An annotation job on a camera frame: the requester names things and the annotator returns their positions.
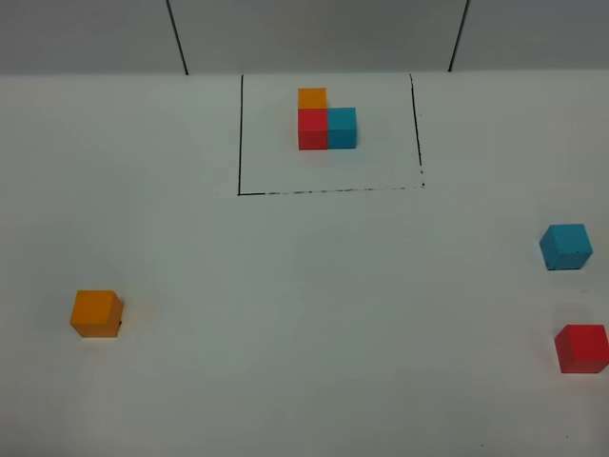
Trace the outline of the blue template cube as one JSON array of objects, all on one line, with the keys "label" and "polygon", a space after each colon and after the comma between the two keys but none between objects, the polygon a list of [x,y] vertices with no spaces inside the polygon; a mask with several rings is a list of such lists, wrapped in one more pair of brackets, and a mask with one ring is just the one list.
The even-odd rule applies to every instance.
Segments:
[{"label": "blue template cube", "polygon": [[354,149],[358,144],[355,108],[327,109],[327,148]]}]

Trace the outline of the red template cube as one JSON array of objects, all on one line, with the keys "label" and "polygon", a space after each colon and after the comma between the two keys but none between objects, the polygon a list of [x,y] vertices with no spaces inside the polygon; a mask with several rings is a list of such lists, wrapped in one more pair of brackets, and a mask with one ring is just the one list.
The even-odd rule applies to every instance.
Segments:
[{"label": "red template cube", "polygon": [[299,150],[328,149],[327,109],[298,109]]}]

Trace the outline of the orange template cube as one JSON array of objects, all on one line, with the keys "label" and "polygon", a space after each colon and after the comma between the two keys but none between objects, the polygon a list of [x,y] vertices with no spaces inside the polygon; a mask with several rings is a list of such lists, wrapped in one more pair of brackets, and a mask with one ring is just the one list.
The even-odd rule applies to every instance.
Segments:
[{"label": "orange template cube", "polygon": [[298,109],[326,109],[326,88],[299,88]]}]

